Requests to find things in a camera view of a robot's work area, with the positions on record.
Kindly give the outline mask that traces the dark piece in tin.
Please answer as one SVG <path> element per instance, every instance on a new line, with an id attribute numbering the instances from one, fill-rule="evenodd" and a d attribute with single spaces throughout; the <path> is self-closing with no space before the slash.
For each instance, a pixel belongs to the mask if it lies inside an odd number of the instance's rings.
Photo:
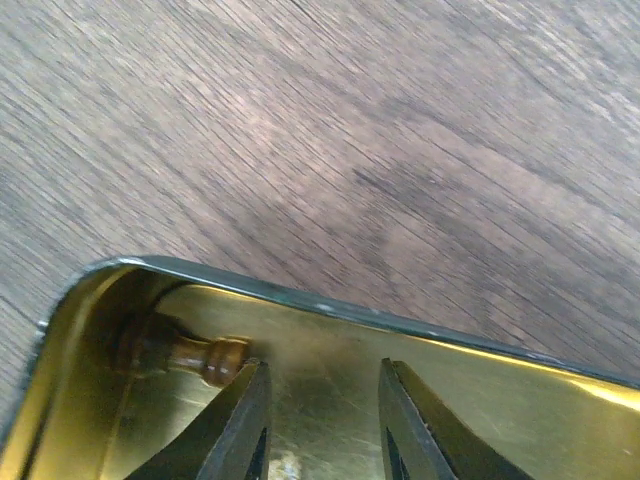
<path id="1" fill-rule="evenodd" d="M 136 379 L 170 371 L 197 376 L 223 388 L 250 358 L 251 341 L 238 337 L 197 337 L 175 317 L 153 312 L 119 327 L 111 341 L 111 368 Z"/>

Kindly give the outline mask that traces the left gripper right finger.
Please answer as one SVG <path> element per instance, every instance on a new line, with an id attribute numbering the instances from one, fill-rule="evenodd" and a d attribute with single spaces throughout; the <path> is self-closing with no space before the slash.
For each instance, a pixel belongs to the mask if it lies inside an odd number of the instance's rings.
<path id="1" fill-rule="evenodd" d="M 379 424 L 387 479 L 529 479 L 477 436 L 402 361 L 381 360 Z"/>

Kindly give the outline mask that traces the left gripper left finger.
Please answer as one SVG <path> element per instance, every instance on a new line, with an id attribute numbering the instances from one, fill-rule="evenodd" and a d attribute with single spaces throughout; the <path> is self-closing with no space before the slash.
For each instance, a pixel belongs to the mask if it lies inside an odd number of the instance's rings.
<path id="1" fill-rule="evenodd" d="M 206 394 L 180 374 L 133 381 L 121 417 L 122 479 L 266 479 L 271 441 L 269 365 L 248 361 Z"/>

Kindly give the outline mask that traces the gold tin with dark pieces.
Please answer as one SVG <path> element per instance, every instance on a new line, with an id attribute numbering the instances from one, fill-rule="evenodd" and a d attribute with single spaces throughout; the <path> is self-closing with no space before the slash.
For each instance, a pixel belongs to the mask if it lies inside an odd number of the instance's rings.
<path id="1" fill-rule="evenodd" d="M 180 374 L 206 394 L 222 389 L 179 371 L 136 379 L 111 368 L 119 327 L 153 312 L 197 337 L 246 338 L 248 361 L 269 365 L 266 479 L 387 479 L 384 358 L 407 363 L 529 479 L 639 475 L 636 379 L 179 259 L 120 257 L 85 269 L 40 324 L 1 434 L 3 478 L 122 479 L 133 381 Z"/>

